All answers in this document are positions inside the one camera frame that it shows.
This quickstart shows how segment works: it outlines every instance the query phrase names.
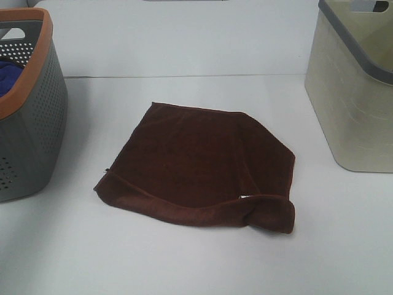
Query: perforated basket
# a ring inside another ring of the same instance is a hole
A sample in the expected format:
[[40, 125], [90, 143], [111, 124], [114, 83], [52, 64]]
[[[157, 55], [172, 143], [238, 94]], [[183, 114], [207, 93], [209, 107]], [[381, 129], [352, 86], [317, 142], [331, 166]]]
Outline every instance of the perforated basket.
[[64, 133], [67, 89], [44, 9], [1, 9], [0, 28], [19, 28], [23, 39], [0, 40], [0, 57], [25, 65], [0, 98], [0, 201], [46, 186]]

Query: brown towel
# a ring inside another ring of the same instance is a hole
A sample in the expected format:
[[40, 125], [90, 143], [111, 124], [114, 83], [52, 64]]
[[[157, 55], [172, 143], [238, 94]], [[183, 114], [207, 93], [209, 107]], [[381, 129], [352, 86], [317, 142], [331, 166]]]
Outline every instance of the brown towel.
[[175, 224], [291, 233], [294, 160], [242, 112], [153, 103], [94, 190], [110, 206]]

